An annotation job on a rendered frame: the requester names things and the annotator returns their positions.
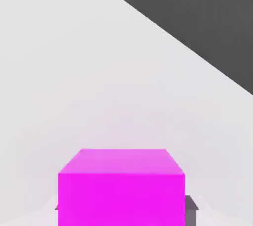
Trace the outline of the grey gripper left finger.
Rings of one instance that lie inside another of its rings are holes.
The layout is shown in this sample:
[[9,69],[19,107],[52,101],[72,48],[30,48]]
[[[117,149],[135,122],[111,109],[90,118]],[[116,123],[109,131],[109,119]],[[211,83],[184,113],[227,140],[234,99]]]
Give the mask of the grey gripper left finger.
[[39,211],[35,213],[33,226],[58,226],[58,197],[53,196]]

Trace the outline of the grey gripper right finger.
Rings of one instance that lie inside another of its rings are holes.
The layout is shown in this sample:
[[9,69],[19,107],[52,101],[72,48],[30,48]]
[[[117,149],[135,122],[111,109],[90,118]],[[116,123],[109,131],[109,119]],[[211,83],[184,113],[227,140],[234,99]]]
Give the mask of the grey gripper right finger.
[[207,204],[202,202],[198,206],[190,195],[186,195],[185,226],[219,226],[219,220]]

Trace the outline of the small magenta cube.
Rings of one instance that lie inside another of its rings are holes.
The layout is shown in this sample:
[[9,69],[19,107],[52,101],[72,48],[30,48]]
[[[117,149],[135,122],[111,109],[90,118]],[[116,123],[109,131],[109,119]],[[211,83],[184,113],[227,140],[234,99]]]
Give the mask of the small magenta cube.
[[58,173],[58,226],[185,226],[185,174],[164,149],[82,149]]

